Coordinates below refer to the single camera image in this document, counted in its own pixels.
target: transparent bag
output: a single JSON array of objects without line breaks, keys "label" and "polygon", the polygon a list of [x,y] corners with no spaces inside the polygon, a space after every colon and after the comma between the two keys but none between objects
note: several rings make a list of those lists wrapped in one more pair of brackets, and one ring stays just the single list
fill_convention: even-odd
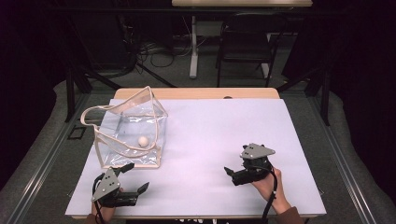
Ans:
[{"label": "transparent bag", "polygon": [[81,123],[92,126],[94,146],[102,168],[156,168],[161,164],[168,115],[146,87],[119,105],[98,105],[81,114]]}]

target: metal desk leg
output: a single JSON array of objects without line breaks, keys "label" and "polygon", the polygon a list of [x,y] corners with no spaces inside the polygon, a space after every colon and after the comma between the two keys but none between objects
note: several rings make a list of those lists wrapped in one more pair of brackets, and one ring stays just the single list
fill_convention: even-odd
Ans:
[{"label": "metal desk leg", "polygon": [[192,31],[192,37],[191,37],[192,55],[191,55],[190,78],[197,78],[197,67],[198,67],[197,27],[194,16],[192,16],[191,31]]}]

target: gray carpet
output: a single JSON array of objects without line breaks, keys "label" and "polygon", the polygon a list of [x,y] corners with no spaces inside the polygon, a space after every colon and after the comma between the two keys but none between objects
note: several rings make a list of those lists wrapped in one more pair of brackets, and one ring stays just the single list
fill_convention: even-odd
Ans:
[{"label": "gray carpet", "polygon": [[[284,83],[285,78],[280,75],[284,62],[286,61],[293,38],[286,38],[281,45],[281,49],[276,57],[274,76],[270,82],[271,87],[277,87]],[[155,67],[150,63],[150,57],[145,61],[145,66],[156,72],[163,78],[179,87],[215,87],[216,73],[216,39],[207,39],[200,47],[200,58],[198,65],[198,78],[190,79],[190,57],[176,57],[173,63],[167,67]],[[152,58],[154,64],[166,63],[167,56],[161,54]],[[227,69],[234,71],[238,66]],[[140,69],[135,69],[131,74],[123,77],[113,78],[113,81],[123,87],[166,87],[157,79],[146,72],[141,73]],[[225,86],[235,86],[222,82]],[[94,91],[90,95],[83,96],[85,99],[81,103],[81,109],[91,105],[106,105],[112,98],[114,91],[109,87],[94,79],[91,80]],[[257,80],[249,83],[242,83],[243,86],[257,85]],[[307,157],[309,166],[318,187],[324,192],[323,202],[327,209],[327,215],[312,218],[309,223],[364,223],[361,219],[357,205],[354,204],[350,189],[347,188],[346,181],[340,173],[332,152],[332,146],[326,133],[323,131],[321,120],[318,119],[318,111],[314,107],[317,101],[314,98],[306,98],[302,94],[305,83],[300,83],[287,92],[281,94],[285,99],[291,118],[296,128]],[[88,129],[80,140],[67,140],[70,129],[81,124],[77,119],[71,121],[71,128],[64,127],[66,114],[65,85],[61,83],[55,88],[58,94],[58,102],[49,118],[48,123],[37,137],[32,148],[20,164],[18,170],[10,178],[6,186],[0,193],[0,223],[7,223],[11,219],[20,223],[82,223],[83,220],[75,220],[66,217],[64,211],[70,200],[68,194],[72,192],[78,182],[87,153],[90,150],[93,135],[92,130]],[[361,193],[364,196],[367,206],[371,209],[376,223],[395,223],[396,208],[382,190],[378,188],[374,180],[361,163],[350,143],[350,137],[345,121],[342,102],[331,94],[330,102],[330,123],[329,128],[336,139],[341,151],[347,161],[347,165],[354,175]],[[59,153],[52,155],[53,163],[49,165],[47,174],[38,174],[37,169],[43,164],[53,145],[60,142]],[[31,184],[32,176],[41,176],[43,182],[37,184],[37,191],[33,191],[31,200],[22,200],[23,195],[28,191],[27,186]],[[123,223],[123,220],[116,220],[114,223]]]}]

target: wooden desk top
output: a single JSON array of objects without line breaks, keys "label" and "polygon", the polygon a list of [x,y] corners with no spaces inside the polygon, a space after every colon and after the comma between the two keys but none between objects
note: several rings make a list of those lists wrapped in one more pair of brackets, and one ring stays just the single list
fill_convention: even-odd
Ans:
[{"label": "wooden desk top", "polygon": [[172,0],[174,7],[311,7],[311,0]]},{"label": "wooden desk top", "polygon": [[[222,99],[233,98],[268,98],[279,99],[274,88],[151,88],[157,99]],[[122,88],[116,91],[114,99],[127,99],[139,88]]]}]

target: dark background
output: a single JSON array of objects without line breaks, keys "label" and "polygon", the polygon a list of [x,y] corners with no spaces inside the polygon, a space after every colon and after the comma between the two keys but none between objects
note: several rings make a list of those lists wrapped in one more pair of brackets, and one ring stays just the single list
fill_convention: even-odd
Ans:
[{"label": "dark background", "polygon": [[[81,1],[67,2],[82,4]],[[153,7],[156,3],[170,7],[171,3],[134,1],[134,4],[145,2]],[[84,17],[75,17],[74,26],[63,20],[49,20],[30,1],[8,0],[0,4],[1,95],[6,102],[2,106],[4,125],[0,147],[2,188],[50,116],[56,100],[52,89],[65,79],[70,65],[65,55],[70,53],[80,63],[95,69],[122,69],[129,66],[131,50],[122,44],[122,32],[117,28],[119,21],[114,17],[97,19],[103,20],[101,25],[112,31],[100,33]],[[391,0],[316,0],[312,6],[313,10],[345,8],[348,16],[342,19],[304,22],[283,75],[297,77],[333,57],[331,91],[344,102],[352,143],[378,186],[396,202],[393,173],[396,170],[396,92],[393,88],[396,18],[392,15],[396,6]],[[163,30],[148,29],[158,20],[164,22]],[[66,37],[67,46],[59,46],[53,35],[49,35],[51,22],[56,23],[58,35]],[[162,44],[172,47],[172,32],[177,32],[172,26],[174,22],[172,18],[149,17],[140,23],[140,32],[153,39],[162,36]],[[90,27],[90,32],[86,32],[86,27]],[[114,48],[94,46],[102,42]],[[92,55],[85,50],[87,43],[93,45],[90,46]]]}]

